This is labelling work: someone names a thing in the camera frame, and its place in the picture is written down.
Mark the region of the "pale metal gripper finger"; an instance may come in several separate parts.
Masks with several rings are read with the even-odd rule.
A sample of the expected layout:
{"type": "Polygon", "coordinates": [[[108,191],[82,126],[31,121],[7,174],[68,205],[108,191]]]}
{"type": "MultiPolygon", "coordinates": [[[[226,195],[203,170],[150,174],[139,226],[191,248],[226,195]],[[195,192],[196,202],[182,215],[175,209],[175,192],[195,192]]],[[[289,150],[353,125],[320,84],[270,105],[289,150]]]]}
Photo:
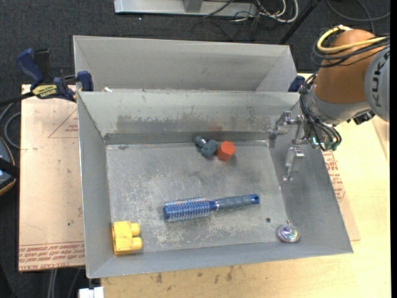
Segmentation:
{"type": "Polygon", "coordinates": [[[300,147],[290,147],[287,151],[283,180],[289,181],[292,179],[293,173],[296,173],[300,169],[301,162],[303,161],[305,154],[302,152],[300,147]]]}
{"type": "Polygon", "coordinates": [[[276,121],[275,126],[269,130],[269,147],[274,148],[276,139],[288,133],[290,130],[291,111],[283,111],[282,115],[276,121]]]}

